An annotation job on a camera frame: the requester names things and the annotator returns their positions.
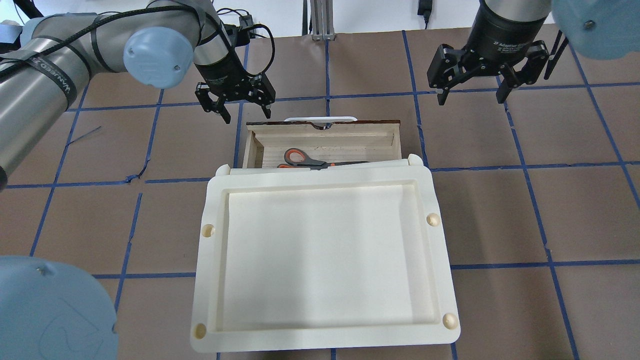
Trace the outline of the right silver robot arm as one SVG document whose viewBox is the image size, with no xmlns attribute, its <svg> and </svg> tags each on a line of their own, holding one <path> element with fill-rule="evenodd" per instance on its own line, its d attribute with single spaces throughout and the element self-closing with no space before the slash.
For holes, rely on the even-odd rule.
<svg viewBox="0 0 640 360">
<path fill-rule="evenodd" d="M 441 44 L 427 70 L 439 105 L 476 77 L 500 76 L 503 104 L 522 85 L 549 79 L 568 46 L 595 60 L 639 51 L 637 0 L 481 0 L 462 48 Z"/>
</svg>

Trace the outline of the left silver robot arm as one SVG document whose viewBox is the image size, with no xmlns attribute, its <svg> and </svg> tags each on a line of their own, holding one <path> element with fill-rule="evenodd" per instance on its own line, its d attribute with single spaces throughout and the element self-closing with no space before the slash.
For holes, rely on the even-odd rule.
<svg viewBox="0 0 640 360">
<path fill-rule="evenodd" d="M 275 90 L 235 49 L 257 24 L 225 25 L 210 0 L 151 0 L 114 14 L 69 13 L 31 19 L 21 47 L 1 55 L 1 188 L 95 75 L 130 73 L 169 89 L 190 66 L 203 78 L 195 94 L 205 112 L 229 122 L 229 101 L 271 116 Z M 114 360 L 117 313 L 93 275 L 32 256 L 1 257 L 3 360 Z"/>
</svg>

